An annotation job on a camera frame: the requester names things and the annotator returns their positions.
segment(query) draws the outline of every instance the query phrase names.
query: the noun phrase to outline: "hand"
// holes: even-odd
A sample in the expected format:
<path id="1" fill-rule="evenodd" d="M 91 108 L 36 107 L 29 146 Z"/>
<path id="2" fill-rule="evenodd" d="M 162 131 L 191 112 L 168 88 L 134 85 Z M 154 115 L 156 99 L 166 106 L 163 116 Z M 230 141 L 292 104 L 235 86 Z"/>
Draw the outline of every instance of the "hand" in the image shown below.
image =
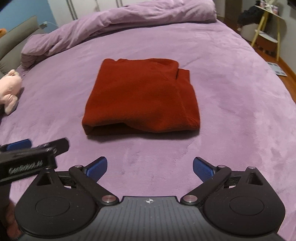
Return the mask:
<path id="1" fill-rule="evenodd" d="M 6 221 L 7 221 L 7 235 L 11 239 L 16 239 L 22 234 L 15 220 L 14 210 L 15 210 L 15 205 L 10 200 L 9 205 L 6 209 Z"/>

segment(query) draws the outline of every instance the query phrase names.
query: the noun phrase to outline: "purple bedsheet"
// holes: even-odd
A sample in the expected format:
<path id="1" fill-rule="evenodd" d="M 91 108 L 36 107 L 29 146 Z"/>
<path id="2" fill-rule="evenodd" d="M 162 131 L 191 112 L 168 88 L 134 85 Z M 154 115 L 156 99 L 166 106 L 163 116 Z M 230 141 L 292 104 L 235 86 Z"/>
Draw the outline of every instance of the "purple bedsheet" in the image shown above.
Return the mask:
<path id="1" fill-rule="evenodd" d="M 200 133 L 89 139 L 81 120 L 105 58 L 168 58 L 189 69 Z M 295 103 L 268 64 L 221 22 L 134 28 L 93 38 L 34 66 L 23 85 L 18 108 L 2 119 L 0 143 L 30 138 L 36 146 L 67 137 L 70 150 L 57 157 L 58 170 L 106 156 L 108 171 L 99 183 L 119 198 L 180 198 L 201 184 L 192 171 L 196 156 L 233 170 L 256 166 L 286 207 L 279 234 L 296 240 Z M 32 179 L 13 183 L 14 201 Z"/>

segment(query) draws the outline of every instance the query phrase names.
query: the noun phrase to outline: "blue wall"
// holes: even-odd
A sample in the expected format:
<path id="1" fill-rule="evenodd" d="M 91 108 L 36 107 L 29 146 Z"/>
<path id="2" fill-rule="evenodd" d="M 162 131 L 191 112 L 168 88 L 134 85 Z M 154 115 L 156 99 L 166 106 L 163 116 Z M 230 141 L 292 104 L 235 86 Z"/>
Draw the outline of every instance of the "blue wall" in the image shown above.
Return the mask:
<path id="1" fill-rule="evenodd" d="M 56 24 L 47 0 L 12 0 L 0 12 L 0 28 L 10 31 L 33 15 L 37 15 L 39 25 L 44 21 Z M 57 27 L 49 23 L 44 31 L 49 33 L 55 29 Z"/>

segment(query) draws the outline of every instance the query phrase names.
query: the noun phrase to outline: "folded sweater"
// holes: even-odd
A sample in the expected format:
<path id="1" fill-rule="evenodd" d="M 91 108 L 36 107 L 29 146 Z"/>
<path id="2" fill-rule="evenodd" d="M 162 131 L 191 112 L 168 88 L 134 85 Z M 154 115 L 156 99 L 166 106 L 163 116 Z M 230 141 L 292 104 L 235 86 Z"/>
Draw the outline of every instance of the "folded sweater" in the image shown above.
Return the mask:
<path id="1" fill-rule="evenodd" d="M 198 130 L 189 71 L 169 59 L 105 59 L 82 125 L 87 135 Z"/>

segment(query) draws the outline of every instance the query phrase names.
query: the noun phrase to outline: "logo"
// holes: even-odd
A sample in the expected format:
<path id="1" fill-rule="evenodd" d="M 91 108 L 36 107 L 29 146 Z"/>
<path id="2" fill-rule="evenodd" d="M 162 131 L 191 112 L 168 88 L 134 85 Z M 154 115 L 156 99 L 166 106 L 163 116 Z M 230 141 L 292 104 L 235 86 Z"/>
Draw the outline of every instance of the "logo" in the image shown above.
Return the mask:
<path id="1" fill-rule="evenodd" d="M 153 202 L 154 202 L 154 200 L 153 200 L 153 199 L 151 199 L 151 198 L 149 198 L 149 199 L 145 200 L 145 202 L 146 202 L 146 203 L 149 203 L 149 204 L 151 204 L 151 203 L 153 203 Z"/>
<path id="2" fill-rule="evenodd" d="M 33 162 L 31 164 L 20 165 L 19 167 L 16 167 L 16 168 L 11 167 L 8 170 L 8 173 L 10 175 L 12 175 L 12 174 L 15 174 L 15 173 L 24 172 L 24 171 L 31 170 L 31 169 L 34 169 L 34 168 L 37 168 L 37 167 L 41 167 L 42 165 L 43 165 L 43 162 L 41 160 L 41 161 L 38 161 L 37 164 L 35 162 Z"/>

